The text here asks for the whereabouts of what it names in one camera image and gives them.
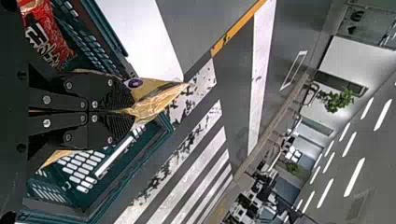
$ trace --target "ceiling light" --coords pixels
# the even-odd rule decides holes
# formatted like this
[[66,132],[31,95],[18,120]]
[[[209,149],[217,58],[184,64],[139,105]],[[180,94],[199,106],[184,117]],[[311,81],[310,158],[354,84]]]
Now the ceiling light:
[[326,196],[327,196],[327,194],[329,193],[330,188],[332,187],[332,182],[334,182],[334,178],[331,179],[331,180],[329,181],[329,183],[327,184],[327,187],[326,187],[326,189],[324,190],[324,192],[323,192],[323,194],[322,194],[322,196],[321,196],[321,198],[320,198],[320,200],[319,200],[319,203],[318,203],[317,208],[320,208],[320,207],[323,205],[323,202],[324,202],[324,200],[326,199]]
[[372,97],[370,99],[370,101],[367,103],[366,107],[364,108],[363,113],[361,114],[361,119],[366,118],[366,115],[369,112],[369,109],[370,109],[371,105],[373,104],[373,100],[374,100],[374,97]]
[[361,173],[361,168],[363,168],[363,164],[365,160],[366,159],[363,158],[358,162],[355,172],[353,172],[352,178],[350,178],[349,184],[346,187],[346,192],[344,193],[344,197],[349,196],[350,192],[352,192],[353,186],[355,186],[356,180],[358,179],[358,176]]
[[111,165],[111,163],[125,150],[125,148],[128,147],[128,145],[133,141],[134,139],[132,136],[129,136],[120,146],[119,148],[116,149],[116,151],[103,163],[101,167],[95,172],[95,175],[97,177],[102,176],[102,174],[107,170],[107,168]]
[[335,152],[330,156],[329,160],[327,161],[326,167],[324,167],[323,174],[326,174],[327,170],[329,169],[330,164],[332,163],[332,159],[334,159]]
[[317,166],[318,166],[318,164],[319,164],[319,162],[320,162],[320,160],[321,160],[322,156],[323,156],[323,154],[322,154],[322,153],[320,153],[320,155],[319,155],[319,157],[318,157],[317,161],[315,162],[314,168],[317,168]]
[[315,171],[314,175],[312,176],[311,182],[309,182],[310,185],[312,185],[314,183],[319,171],[320,171],[320,166],[318,167],[318,169]]
[[324,154],[324,157],[327,157],[327,155],[329,155],[330,149],[332,149],[332,145],[334,145],[334,140],[332,140],[329,144],[329,146],[327,147],[327,151]]
[[392,104],[392,99],[388,100],[387,103],[384,105],[381,114],[378,117],[378,121],[374,127],[374,131],[378,130],[381,127],[382,122],[384,121],[385,116],[388,113],[389,107]]
[[353,141],[355,140],[355,137],[356,137],[356,132],[354,132],[354,133],[350,136],[349,142],[347,142],[346,149],[344,150],[344,153],[343,153],[343,158],[347,155],[347,153],[348,153],[350,147],[352,146]]
[[300,209],[301,205],[303,204],[303,201],[304,200],[301,199],[300,202],[297,204],[296,211],[298,211]]
[[312,199],[314,198],[315,192],[312,191],[311,195],[309,195],[308,201],[306,201],[306,204],[304,206],[303,209],[303,214],[306,212],[306,210],[308,209],[309,204],[311,204]]
[[285,220],[283,221],[283,223],[287,223],[289,221],[289,218],[290,218],[289,216],[286,216]]
[[343,141],[344,137],[346,136],[346,133],[347,133],[347,130],[349,129],[349,126],[350,126],[350,122],[346,125],[343,133],[341,134],[340,142]]

